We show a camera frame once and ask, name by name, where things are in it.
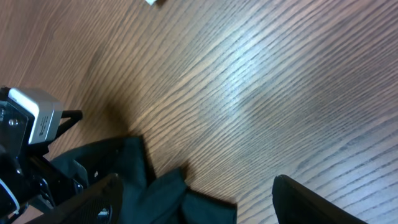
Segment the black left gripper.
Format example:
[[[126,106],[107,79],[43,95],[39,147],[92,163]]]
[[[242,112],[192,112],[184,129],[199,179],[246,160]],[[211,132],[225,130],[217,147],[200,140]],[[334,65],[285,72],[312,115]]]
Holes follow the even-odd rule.
[[[18,218],[33,206],[43,213],[83,191],[82,182],[67,177],[44,155],[49,145],[79,122],[80,110],[63,109],[54,140],[29,144],[34,117],[1,88],[1,217]]]

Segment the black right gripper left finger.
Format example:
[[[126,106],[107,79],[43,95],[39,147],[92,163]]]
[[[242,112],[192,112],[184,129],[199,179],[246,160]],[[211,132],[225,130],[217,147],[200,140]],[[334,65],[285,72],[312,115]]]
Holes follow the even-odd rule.
[[[123,182],[110,174],[28,224],[114,224],[119,222],[122,202]]]

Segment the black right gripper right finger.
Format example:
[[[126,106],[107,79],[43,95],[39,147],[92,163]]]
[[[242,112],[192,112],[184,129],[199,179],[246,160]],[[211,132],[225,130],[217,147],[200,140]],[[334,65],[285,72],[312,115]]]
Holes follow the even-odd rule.
[[[363,223],[287,175],[274,178],[272,203],[280,224]]]

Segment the black t-shirt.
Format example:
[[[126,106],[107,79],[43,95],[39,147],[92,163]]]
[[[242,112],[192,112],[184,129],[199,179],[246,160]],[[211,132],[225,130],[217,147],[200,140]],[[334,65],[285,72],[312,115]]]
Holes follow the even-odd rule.
[[[110,173],[123,182],[120,223],[236,223],[237,206],[191,190],[181,168],[157,177],[138,136],[104,139],[69,150],[52,160],[66,176],[73,160],[110,149],[118,151]]]

